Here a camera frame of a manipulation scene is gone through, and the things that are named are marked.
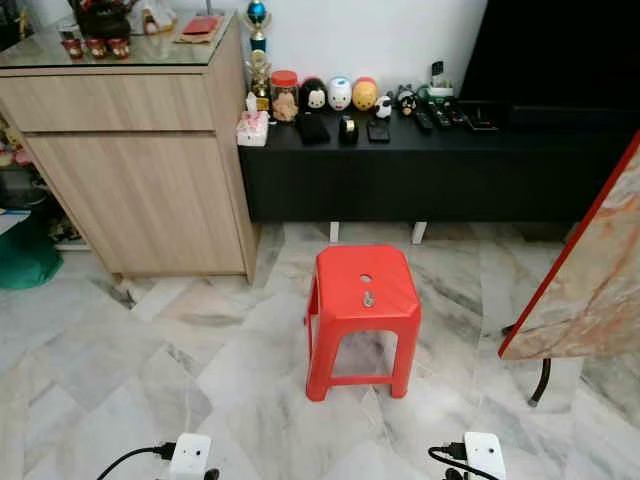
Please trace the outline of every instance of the phone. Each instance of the phone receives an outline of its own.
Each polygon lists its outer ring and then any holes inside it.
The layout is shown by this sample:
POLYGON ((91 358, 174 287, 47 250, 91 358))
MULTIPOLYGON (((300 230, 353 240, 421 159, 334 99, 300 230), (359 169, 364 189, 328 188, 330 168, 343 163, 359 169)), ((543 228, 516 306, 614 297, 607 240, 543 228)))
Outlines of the phone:
POLYGON ((385 120, 369 120, 367 122, 367 135, 370 142, 386 143, 391 140, 389 125, 385 120))

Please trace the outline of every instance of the cabinet drawer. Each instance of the cabinet drawer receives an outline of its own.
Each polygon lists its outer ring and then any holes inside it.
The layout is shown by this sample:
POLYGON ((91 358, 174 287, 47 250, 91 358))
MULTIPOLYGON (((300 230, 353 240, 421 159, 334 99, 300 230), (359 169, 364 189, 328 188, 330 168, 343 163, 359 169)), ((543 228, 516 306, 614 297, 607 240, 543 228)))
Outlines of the cabinet drawer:
POLYGON ((0 79, 23 132, 213 130, 201 75, 66 75, 0 79))
POLYGON ((38 135, 38 166, 111 272, 244 272, 208 135, 38 135))

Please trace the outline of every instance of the yellow figurine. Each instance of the yellow figurine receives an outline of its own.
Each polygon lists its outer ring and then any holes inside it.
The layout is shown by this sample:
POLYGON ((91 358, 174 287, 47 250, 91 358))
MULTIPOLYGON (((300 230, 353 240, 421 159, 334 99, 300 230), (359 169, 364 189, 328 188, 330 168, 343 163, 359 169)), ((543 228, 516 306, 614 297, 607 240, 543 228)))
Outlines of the yellow figurine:
POLYGON ((378 98, 378 87, 371 77, 360 77, 353 86, 352 102, 356 108, 366 112, 372 108, 378 98))

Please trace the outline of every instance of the red jar lid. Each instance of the red jar lid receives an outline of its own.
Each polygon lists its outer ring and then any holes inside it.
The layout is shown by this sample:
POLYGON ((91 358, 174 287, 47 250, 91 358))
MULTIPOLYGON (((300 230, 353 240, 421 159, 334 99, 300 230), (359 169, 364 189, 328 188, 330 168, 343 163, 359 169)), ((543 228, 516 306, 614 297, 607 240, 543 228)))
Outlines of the red jar lid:
POLYGON ((298 75, 291 70, 277 70, 271 74, 271 83, 280 87, 295 87, 298 84, 298 75))

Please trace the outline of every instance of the glass jar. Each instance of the glass jar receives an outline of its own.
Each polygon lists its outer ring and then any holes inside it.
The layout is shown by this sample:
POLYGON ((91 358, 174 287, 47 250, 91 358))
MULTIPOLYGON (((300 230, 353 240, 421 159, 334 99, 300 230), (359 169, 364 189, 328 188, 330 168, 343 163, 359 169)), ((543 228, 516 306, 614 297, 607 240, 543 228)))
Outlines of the glass jar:
POLYGON ((293 122, 298 114, 298 76, 291 70, 271 75, 271 109, 280 122, 293 122))

